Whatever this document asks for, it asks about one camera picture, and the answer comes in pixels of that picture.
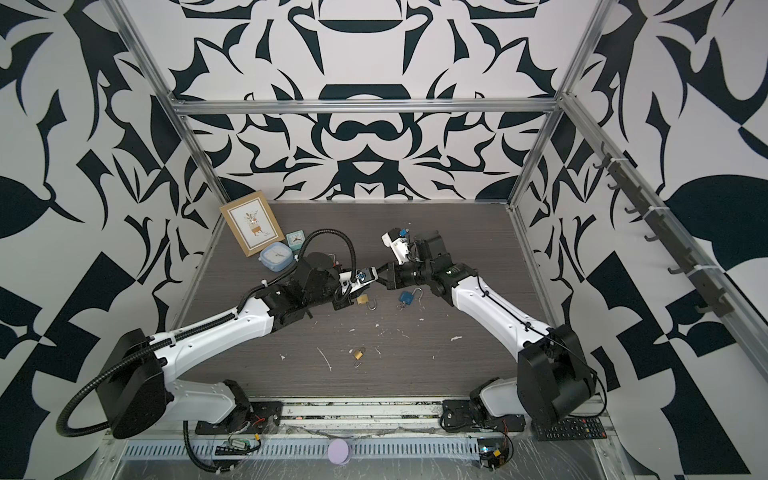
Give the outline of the small black padlock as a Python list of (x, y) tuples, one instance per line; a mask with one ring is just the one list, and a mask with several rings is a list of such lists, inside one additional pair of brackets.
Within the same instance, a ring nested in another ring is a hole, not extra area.
[(361, 285), (374, 282), (377, 279), (377, 273), (374, 268), (365, 268), (357, 271), (356, 278)]

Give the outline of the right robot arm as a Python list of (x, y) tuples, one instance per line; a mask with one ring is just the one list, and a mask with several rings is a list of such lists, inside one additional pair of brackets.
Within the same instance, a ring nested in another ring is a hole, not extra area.
[(439, 232), (412, 236), (393, 228), (381, 240), (395, 257), (378, 270), (381, 284), (389, 290), (428, 287), (484, 327), (513, 356), (515, 378), (492, 380), (472, 394), (481, 416), (525, 414), (551, 427), (597, 393), (599, 377), (573, 329), (551, 327), (504, 299), (476, 269), (452, 259)]

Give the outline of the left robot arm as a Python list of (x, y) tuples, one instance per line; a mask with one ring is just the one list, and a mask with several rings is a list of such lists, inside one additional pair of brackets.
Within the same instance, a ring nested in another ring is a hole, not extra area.
[(313, 307), (346, 308), (378, 278), (373, 267), (343, 268), (330, 255), (302, 247), (290, 267), (253, 287), (229, 310), (154, 336), (139, 329), (125, 334), (101, 373), (63, 407), (56, 431), (74, 438), (108, 430), (124, 439), (163, 420), (243, 422), (250, 402), (236, 382), (189, 382), (182, 375), (303, 319)]

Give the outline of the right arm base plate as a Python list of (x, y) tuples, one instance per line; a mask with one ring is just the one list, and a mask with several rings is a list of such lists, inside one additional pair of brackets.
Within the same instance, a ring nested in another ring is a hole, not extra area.
[(492, 417), (485, 408), (473, 400), (444, 400), (439, 426), (449, 433), (462, 432), (523, 432), (526, 428), (524, 415)]

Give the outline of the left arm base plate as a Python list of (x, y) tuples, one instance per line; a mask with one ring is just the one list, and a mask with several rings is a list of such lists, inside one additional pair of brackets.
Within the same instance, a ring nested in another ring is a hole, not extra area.
[(255, 401), (248, 408), (237, 407), (222, 422), (199, 421), (197, 435), (265, 434), (278, 430), (284, 404), (281, 401)]

